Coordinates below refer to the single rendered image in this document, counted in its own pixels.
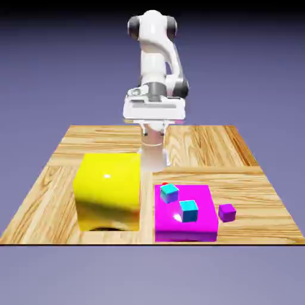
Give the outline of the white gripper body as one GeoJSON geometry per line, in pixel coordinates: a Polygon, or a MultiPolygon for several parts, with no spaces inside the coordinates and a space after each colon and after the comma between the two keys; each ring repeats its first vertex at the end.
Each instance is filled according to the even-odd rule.
{"type": "Polygon", "coordinates": [[[123,117],[128,120],[181,121],[185,119],[185,100],[161,96],[161,101],[152,102],[147,96],[126,97],[123,117]]]}

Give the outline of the large magenta box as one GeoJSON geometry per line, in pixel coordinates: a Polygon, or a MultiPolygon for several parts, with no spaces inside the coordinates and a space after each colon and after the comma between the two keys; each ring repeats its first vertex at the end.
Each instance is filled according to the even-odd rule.
{"type": "Polygon", "coordinates": [[[219,221],[209,187],[175,186],[179,189],[179,198],[168,204],[160,198],[161,185],[155,186],[155,240],[214,242],[217,239],[219,221]],[[182,222],[179,202],[185,200],[194,200],[197,203],[196,222],[182,222]]]}

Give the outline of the small cyan cube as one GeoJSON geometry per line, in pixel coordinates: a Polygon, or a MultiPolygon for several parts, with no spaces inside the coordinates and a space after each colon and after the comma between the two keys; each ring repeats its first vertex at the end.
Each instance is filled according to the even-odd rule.
{"type": "Polygon", "coordinates": [[[198,206],[194,200],[180,201],[180,216],[183,223],[196,222],[198,218],[198,206]]]}
{"type": "Polygon", "coordinates": [[[179,198],[179,189],[172,183],[164,184],[160,187],[160,198],[167,204],[176,202],[179,198]]]}

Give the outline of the small purple cube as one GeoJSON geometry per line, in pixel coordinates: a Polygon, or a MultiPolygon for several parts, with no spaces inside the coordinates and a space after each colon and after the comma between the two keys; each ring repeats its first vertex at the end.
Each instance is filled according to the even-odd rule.
{"type": "Polygon", "coordinates": [[[221,204],[219,206],[219,217],[222,222],[232,222],[236,217],[236,209],[232,204],[221,204]]]}

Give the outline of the large yellow box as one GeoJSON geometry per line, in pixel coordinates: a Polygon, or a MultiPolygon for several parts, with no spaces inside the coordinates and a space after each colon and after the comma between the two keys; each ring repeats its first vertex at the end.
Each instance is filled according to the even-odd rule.
{"type": "Polygon", "coordinates": [[[73,193],[81,231],[138,231],[141,156],[134,152],[85,154],[73,193]]]}

